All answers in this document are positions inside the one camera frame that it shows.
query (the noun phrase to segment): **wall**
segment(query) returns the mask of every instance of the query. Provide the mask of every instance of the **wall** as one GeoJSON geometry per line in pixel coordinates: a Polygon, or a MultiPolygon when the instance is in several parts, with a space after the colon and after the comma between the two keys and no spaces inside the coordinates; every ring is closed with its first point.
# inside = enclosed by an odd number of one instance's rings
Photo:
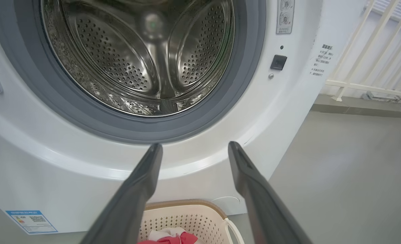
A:
{"type": "MultiPolygon", "coordinates": [[[[373,30],[377,26],[377,23],[379,22],[380,18],[381,18],[381,15],[376,14],[374,12],[371,12],[369,14],[364,26],[362,27],[362,30],[361,30],[359,36],[357,37],[357,40],[355,41],[354,45],[352,46],[352,48],[349,52],[348,57],[344,60],[344,63],[338,70],[337,76],[334,78],[334,80],[344,81],[345,77],[348,74],[348,71],[351,69],[355,60],[361,53],[363,47],[365,46],[366,42],[368,41],[369,37],[371,36],[373,30]]],[[[376,59],[378,54],[383,49],[385,43],[387,42],[388,38],[393,33],[397,24],[398,24],[398,22],[394,21],[394,20],[389,20],[387,22],[385,28],[383,29],[383,31],[381,32],[381,34],[379,35],[377,40],[374,41],[373,46],[369,49],[369,53],[367,54],[365,59],[363,59],[363,61],[361,62],[361,65],[357,69],[356,75],[351,80],[352,83],[362,84],[363,77],[368,72],[370,66],[374,62],[374,59],[376,59]]],[[[388,68],[389,70],[385,76],[385,79],[380,80],[379,82],[380,82],[380,84],[385,84],[385,85],[389,82],[389,80],[392,78],[394,73],[398,70],[398,68],[401,65],[401,53],[399,54],[399,58],[397,59],[396,62],[393,62],[393,63],[390,62],[391,56],[394,54],[394,52],[397,51],[396,48],[400,44],[401,44],[401,29],[398,32],[398,34],[396,35],[395,39],[393,40],[391,47],[386,50],[386,54],[384,55],[383,59],[380,61],[379,65],[376,66],[373,75],[371,75],[369,77],[368,83],[366,83],[365,85],[373,84],[373,82],[376,79],[376,76],[384,68],[388,68]]],[[[336,94],[337,90],[338,90],[337,86],[325,85],[320,93],[334,95],[334,94],[336,94]]],[[[361,95],[363,93],[366,93],[366,91],[348,88],[345,91],[344,96],[361,97],[361,95]]]]}
{"type": "Polygon", "coordinates": [[[270,183],[314,244],[401,243],[401,119],[310,112],[270,183]]]}

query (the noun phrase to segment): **basket handle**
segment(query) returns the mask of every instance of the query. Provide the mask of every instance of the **basket handle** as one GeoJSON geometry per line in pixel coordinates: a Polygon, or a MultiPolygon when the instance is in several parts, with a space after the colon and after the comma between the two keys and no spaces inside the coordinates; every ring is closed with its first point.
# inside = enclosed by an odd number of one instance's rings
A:
{"type": "MultiPolygon", "coordinates": [[[[225,220],[227,226],[229,227],[229,229],[231,229],[233,234],[235,235],[235,238],[236,238],[236,241],[238,242],[238,244],[244,244],[243,237],[241,236],[241,234],[240,234],[238,228],[235,226],[235,224],[228,218],[225,218],[224,220],[225,220]]],[[[232,243],[232,239],[229,235],[229,232],[227,231],[227,233],[228,233],[229,241],[230,241],[230,243],[232,243]]]]}

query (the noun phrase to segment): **stainless steel drum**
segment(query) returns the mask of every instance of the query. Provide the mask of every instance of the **stainless steel drum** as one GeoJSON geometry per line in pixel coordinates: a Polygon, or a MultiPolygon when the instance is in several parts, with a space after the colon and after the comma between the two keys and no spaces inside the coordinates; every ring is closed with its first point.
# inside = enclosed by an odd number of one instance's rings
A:
{"type": "Polygon", "coordinates": [[[43,0],[53,52],[108,107],[168,116],[204,99],[228,65],[231,0],[43,0]]]}

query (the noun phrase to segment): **gray rubber gasket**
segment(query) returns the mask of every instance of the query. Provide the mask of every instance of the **gray rubber gasket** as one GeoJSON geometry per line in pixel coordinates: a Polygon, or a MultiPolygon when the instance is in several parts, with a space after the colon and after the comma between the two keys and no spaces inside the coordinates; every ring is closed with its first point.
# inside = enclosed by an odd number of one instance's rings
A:
{"type": "Polygon", "coordinates": [[[129,143],[172,142],[221,119],[253,77],[264,42],[265,0],[235,0],[235,42],[222,80],[194,108],[161,118],[114,111],[81,91],[54,57],[40,21],[39,0],[0,1],[0,43],[13,67],[48,107],[76,126],[129,143]]]}

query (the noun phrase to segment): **qr code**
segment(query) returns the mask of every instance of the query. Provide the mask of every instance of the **qr code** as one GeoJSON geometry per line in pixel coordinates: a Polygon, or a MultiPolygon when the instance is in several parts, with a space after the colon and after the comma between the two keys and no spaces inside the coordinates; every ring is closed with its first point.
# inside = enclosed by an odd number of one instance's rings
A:
{"type": "Polygon", "coordinates": [[[33,222],[47,222],[42,216],[30,216],[33,222]]]}

